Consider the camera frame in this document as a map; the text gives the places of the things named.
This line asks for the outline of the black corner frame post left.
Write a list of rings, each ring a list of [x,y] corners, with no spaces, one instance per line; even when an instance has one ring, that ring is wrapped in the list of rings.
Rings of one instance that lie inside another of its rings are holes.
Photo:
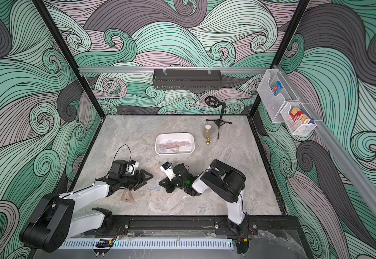
[[[47,10],[43,1],[39,0],[32,0],[32,3],[36,7],[39,15],[41,16],[42,20],[44,21],[46,27],[48,28],[49,32],[52,34],[56,44],[60,48],[62,54],[64,55],[67,63],[69,64],[70,68],[73,70],[74,75],[78,79],[81,87],[83,88],[84,92],[86,93],[87,97],[89,98],[90,102],[94,106],[96,112],[100,116],[101,119],[105,119],[106,115],[103,112],[100,104],[98,103],[95,95],[92,92],[92,89],[84,76],[82,76],[79,72],[79,66],[74,59],[73,55],[71,54],[70,50],[66,42],[64,41],[62,34],[60,33],[59,29],[57,28],[54,20],[52,19],[49,11]]]

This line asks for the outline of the blue packet in bin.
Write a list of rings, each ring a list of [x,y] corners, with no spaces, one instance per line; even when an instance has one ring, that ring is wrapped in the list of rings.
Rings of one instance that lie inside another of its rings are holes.
[[[284,87],[280,81],[274,81],[270,85],[270,89],[274,96],[277,96],[283,88]]]

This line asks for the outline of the pink small triangle ruler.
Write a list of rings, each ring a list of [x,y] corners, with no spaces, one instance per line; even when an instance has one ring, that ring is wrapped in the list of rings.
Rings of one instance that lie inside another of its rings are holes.
[[[125,190],[123,193],[122,193],[122,196],[121,196],[121,201],[122,202],[127,202],[127,203],[134,203],[135,200],[134,200],[134,197],[133,197],[133,193],[132,191],[130,190]]]

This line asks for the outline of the black corner frame post right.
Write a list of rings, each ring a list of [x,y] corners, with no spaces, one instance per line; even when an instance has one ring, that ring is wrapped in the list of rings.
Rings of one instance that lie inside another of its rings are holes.
[[[287,57],[294,57],[297,51],[293,47],[294,37],[303,14],[310,8],[310,1],[263,1],[277,25],[278,37],[268,50],[273,60],[270,68],[280,66]]]

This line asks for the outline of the clear wall bin upper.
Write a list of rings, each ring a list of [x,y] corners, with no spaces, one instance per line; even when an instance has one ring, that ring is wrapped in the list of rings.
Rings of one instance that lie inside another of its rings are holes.
[[[280,81],[284,87],[277,96],[274,96],[270,89],[270,85],[274,81]],[[266,70],[258,86],[260,99],[273,123],[284,122],[280,111],[288,101],[292,101],[292,98],[287,91],[288,87],[289,85],[286,83],[283,75],[278,69]]]

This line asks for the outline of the black corner frame post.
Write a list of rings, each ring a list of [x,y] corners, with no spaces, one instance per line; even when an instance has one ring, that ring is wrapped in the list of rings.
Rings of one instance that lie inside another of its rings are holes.
[[[310,1],[263,1],[277,25],[278,37],[268,50],[273,60],[270,68],[280,66],[287,57],[294,57],[297,51],[293,47],[294,37],[303,14],[310,8]]]
[[[74,59],[73,55],[71,54],[70,50],[66,42],[64,41],[62,34],[60,33],[59,29],[57,28],[54,20],[52,19],[49,11],[47,10],[43,1],[39,0],[32,0],[32,3],[36,7],[39,15],[41,16],[42,20],[44,21],[46,27],[48,28],[49,32],[52,34],[56,44],[60,48],[62,54],[64,55],[67,63],[69,64],[70,68],[73,70],[74,75],[78,79],[81,87],[83,88],[84,92],[86,93],[87,97],[89,98],[90,102],[94,106],[96,112],[100,116],[101,119],[105,119],[106,115],[103,112],[100,104],[98,103],[95,95],[92,92],[92,89],[84,76],[82,76],[79,72],[79,66]]]

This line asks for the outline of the clear blue triangle ruler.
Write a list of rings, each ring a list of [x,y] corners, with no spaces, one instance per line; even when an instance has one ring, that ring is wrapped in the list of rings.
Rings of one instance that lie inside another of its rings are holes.
[[[151,190],[151,191],[160,191],[161,190],[161,186],[160,185],[148,185],[147,189]]]

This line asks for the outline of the aluminium wall rail right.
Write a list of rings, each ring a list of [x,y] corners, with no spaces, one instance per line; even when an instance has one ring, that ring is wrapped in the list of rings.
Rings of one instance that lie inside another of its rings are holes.
[[[369,179],[364,175],[358,164],[352,159],[336,136],[327,127],[320,113],[316,112],[314,106],[305,98],[299,89],[292,83],[285,70],[280,65],[273,65],[279,70],[281,78],[286,81],[287,90],[291,92],[294,100],[297,100],[306,112],[316,121],[315,131],[322,139],[329,150],[330,155],[335,160],[338,167],[346,174],[346,178],[353,184],[357,192],[364,199],[371,212],[376,217],[376,189]]]

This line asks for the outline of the aluminium wall rail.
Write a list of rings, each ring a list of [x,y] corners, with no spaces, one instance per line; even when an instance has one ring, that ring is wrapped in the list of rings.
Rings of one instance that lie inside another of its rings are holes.
[[[353,184],[357,192],[364,199],[371,212],[376,217],[376,189],[369,179],[364,175],[358,164],[352,159],[336,136],[327,127],[320,113],[316,112],[314,106],[305,98],[299,89],[292,83],[285,70],[280,65],[273,65],[279,70],[281,78],[286,81],[287,90],[291,92],[294,100],[297,100],[306,112],[316,121],[315,131],[322,139],[329,150],[330,155],[335,160],[338,167],[346,174],[346,178]]]
[[[155,70],[219,70],[221,73],[255,74],[265,73],[269,68],[245,67],[155,67],[155,66],[82,66],[78,67],[80,73],[154,73]]]

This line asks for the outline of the black wall-mounted tray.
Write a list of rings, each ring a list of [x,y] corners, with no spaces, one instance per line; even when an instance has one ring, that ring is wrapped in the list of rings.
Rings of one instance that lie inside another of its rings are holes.
[[[222,75],[219,70],[155,70],[153,86],[158,90],[209,90],[220,89]]]

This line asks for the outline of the red boxes in bin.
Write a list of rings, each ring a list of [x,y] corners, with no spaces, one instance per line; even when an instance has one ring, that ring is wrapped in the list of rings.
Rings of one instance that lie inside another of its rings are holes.
[[[298,107],[291,108],[289,115],[294,122],[300,121],[304,125],[315,124],[315,121]]]

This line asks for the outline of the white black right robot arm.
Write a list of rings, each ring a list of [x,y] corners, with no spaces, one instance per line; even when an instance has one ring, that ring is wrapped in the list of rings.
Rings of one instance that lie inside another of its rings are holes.
[[[212,190],[226,202],[227,217],[231,223],[239,226],[246,218],[243,203],[246,176],[234,167],[215,159],[198,176],[192,175],[185,164],[173,166],[166,162],[160,170],[166,177],[159,185],[167,193],[180,189],[191,196],[200,196]]]

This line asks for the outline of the black tripod microphone stand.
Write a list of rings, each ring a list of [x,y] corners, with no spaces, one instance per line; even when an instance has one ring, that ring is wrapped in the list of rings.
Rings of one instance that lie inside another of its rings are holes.
[[[219,101],[215,96],[207,96],[205,98],[205,103],[207,106],[211,107],[211,108],[221,108],[220,111],[219,111],[219,118],[218,119],[207,119],[206,121],[207,122],[214,122],[215,125],[217,126],[217,139],[219,139],[220,137],[220,128],[225,125],[225,124],[229,124],[231,125],[232,122],[227,122],[227,121],[224,121],[223,120],[223,116],[225,114],[225,110],[227,108],[227,104],[223,101]]]

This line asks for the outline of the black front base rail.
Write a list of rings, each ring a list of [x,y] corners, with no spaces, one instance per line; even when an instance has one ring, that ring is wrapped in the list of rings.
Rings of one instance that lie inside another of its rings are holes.
[[[122,232],[129,230],[217,230],[226,229],[270,229],[270,228],[299,228],[300,222],[294,216],[284,215],[245,215],[242,223],[235,224],[225,215],[206,216],[183,216],[183,215],[157,215],[157,216],[130,216],[113,215],[107,217],[102,223],[102,227],[93,230],[93,233],[110,233],[115,227]]]

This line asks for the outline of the spice jar with white lid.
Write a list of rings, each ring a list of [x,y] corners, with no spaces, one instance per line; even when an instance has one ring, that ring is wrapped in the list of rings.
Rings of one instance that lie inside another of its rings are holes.
[[[212,126],[207,124],[207,125],[205,125],[203,136],[204,136],[205,139],[208,140],[208,139],[211,138],[211,135],[212,135]]]

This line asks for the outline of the aluminium wall rail back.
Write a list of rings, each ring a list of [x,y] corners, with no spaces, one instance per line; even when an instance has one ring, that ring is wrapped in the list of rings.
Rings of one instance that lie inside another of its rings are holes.
[[[154,73],[155,70],[219,70],[221,73],[255,74],[265,73],[269,68],[245,67],[155,67],[155,66],[82,66],[78,67],[80,73]]]

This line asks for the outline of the white plastic storage box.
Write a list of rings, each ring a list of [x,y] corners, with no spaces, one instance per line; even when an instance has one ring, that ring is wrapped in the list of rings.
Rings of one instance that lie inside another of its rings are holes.
[[[190,133],[163,133],[157,136],[156,153],[164,158],[190,157],[195,151],[194,137]]]

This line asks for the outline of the clear wall bin lower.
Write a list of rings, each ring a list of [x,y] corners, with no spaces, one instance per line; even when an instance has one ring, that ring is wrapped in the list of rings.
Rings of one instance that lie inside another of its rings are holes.
[[[303,110],[311,119],[313,117],[309,115],[309,113],[304,109],[303,105],[298,101],[288,101],[284,107],[281,109],[280,114],[282,115],[284,122],[291,133],[291,135],[299,136],[299,137],[306,137],[312,133],[312,131],[317,127],[316,123],[311,125],[304,125],[300,121],[294,122],[289,112],[291,108],[298,107]]]

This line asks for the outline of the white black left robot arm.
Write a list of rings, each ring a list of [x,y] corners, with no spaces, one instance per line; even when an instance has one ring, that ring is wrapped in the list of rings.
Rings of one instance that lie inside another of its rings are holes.
[[[152,178],[153,175],[143,169],[133,175],[108,174],[74,192],[46,194],[24,225],[19,240],[28,247],[50,253],[65,240],[88,231],[110,234],[114,228],[111,211],[103,208],[82,214],[78,211],[118,190],[136,191]]]

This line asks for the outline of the red straight ruler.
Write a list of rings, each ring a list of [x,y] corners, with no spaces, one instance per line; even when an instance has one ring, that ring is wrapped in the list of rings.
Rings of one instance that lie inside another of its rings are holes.
[[[191,148],[191,142],[189,141],[174,141],[174,140],[168,140],[160,144],[160,150],[164,151],[166,148],[169,147],[179,147],[179,152],[181,151],[188,151],[190,152],[192,150]]]

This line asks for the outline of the clear wall bin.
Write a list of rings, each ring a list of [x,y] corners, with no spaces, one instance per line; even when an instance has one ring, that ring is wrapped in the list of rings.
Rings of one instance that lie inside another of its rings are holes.
[[[313,117],[309,115],[309,113],[304,109],[303,105],[298,101],[288,101],[284,107],[281,109],[280,114],[282,115],[284,122],[291,133],[291,135],[299,136],[299,137],[306,137],[312,133],[312,131],[317,127],[316,123],[311,125],[304,125],[300,121],[294,122],[289,112],[291,108],[298,107],[303,110],[311,119]]]
[[[274,81],[280,81],[284,87],[277,96],[274,96],[270,89],[270,85]],[[283,75],[278,69],[266,70],[258,86],[260,99],[273,123],[284,122],[280,111],[288,101],[292,101],[292,98],[287,91],[288,87],[289,85],[286,83]]]

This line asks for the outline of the pink tall triangle ruler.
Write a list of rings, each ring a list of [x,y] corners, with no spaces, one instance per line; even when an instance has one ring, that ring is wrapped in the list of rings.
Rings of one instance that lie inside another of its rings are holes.
[[[164,153],[178,153],[179,147],[169,147],[164,150]]]

